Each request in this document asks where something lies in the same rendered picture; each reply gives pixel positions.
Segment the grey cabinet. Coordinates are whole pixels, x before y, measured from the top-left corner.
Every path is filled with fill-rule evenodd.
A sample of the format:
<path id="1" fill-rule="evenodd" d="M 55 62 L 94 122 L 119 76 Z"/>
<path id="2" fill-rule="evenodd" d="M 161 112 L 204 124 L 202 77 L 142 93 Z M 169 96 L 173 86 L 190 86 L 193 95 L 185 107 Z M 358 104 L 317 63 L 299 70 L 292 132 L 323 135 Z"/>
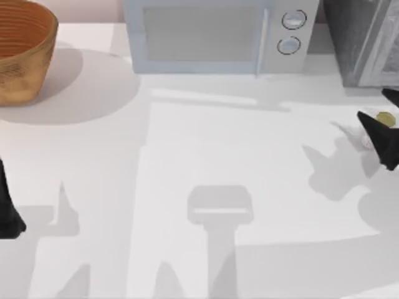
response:
<path id="1" fill-rule="evenodd" d="M 399 0 L 324 0 L 345 87 L 399 87 Z"/>

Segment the pale microwave oven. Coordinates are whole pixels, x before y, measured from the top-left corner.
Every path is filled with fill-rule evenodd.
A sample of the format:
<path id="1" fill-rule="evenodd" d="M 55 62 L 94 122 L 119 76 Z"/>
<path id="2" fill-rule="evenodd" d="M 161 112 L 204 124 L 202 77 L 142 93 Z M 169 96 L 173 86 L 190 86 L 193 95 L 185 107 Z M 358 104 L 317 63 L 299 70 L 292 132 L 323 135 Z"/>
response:
<path id="1" fill-rule="evenodd" d="M 266 44 L 262 60 L 263 74 L 292 74 L 300 72 L 307 56 L 310 38 L 320 0 L 264 0 L 268 9 Z M 307 14 L 306 24 L 298 30 L 283 27 L 282 17 L 286 12 L 303 10 Z M 295 36 L 301 41 L 301 48 L 293 55 L 282 55 L 277 50 L 281 39 Z"/>

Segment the brown woven basket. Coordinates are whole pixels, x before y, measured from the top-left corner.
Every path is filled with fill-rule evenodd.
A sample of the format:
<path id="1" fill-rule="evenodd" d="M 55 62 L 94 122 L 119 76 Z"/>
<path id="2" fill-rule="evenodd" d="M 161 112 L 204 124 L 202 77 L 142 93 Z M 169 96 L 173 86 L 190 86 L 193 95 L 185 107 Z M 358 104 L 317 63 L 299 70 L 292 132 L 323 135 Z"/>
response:
<path id="1" fill-rule="evenodd" d="M 0 107 L 32 102 L 54 53 L 59 21 L 30 0 L 0 0 Z"/>

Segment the round microwave knob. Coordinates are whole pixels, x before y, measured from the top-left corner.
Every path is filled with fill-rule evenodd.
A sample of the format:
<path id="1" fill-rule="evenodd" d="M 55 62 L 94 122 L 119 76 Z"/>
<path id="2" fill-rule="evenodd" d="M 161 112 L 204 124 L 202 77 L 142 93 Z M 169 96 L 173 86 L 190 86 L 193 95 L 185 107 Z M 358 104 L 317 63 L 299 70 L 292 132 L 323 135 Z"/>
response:
<path id="1" fill-rule="evenodd" d="M 307 22 L 307 14 L 300 9 L 286 12 L 282 17 L 282 25 L 285 29 L 294 31 L 303 27 Z"/>
<path id="2" fill-rule="evenodd" d="M 301 41 L 295 36 L 290 36 L 285 39 L 281 39 L 277 43 L 277 50 L 282 55 L 293 55 L 300 48 L 301 48 Z"/>

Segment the white bottle with yellow cap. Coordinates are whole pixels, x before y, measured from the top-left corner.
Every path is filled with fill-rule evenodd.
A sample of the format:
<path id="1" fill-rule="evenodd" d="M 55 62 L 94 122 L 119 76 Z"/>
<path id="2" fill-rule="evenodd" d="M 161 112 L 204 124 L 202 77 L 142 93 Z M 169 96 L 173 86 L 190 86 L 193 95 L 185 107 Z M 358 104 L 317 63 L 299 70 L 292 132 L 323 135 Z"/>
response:
<path id="1" fill-rule="evenodd" d="M 365 108 L 363 112 L 390 128 L 399 128 L 399 112 L 395 113 L 392 109 L 383 110 L 370 107 Z M 373 151 L 375 149 L 365 128 L 359 121 L 354 126 L 338 124 L 337 127 L 358 150 Z"/>

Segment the pale microwave door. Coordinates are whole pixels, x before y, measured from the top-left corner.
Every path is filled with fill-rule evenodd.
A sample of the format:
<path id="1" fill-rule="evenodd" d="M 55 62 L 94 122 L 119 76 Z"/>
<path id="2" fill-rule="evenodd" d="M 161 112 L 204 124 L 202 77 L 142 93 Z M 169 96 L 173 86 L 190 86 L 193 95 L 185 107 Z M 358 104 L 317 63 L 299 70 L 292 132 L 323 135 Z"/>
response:
<path id="1" fill-rule="evenodd" d="M 139 74 L 258 74 L 264 0 L 123 0 Z"/>

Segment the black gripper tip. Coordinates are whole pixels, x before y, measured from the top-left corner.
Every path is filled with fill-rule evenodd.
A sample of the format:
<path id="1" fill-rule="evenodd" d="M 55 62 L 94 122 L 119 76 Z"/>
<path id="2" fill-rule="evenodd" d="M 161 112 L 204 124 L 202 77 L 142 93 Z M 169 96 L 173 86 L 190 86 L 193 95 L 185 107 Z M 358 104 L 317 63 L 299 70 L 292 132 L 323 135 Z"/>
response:
<path id="1" fill-rule="evenodd" d="M 26 223 L 12 202 L 4 163 L 0 158 L 0 240 L 16 239 L 26 229 Z"/>

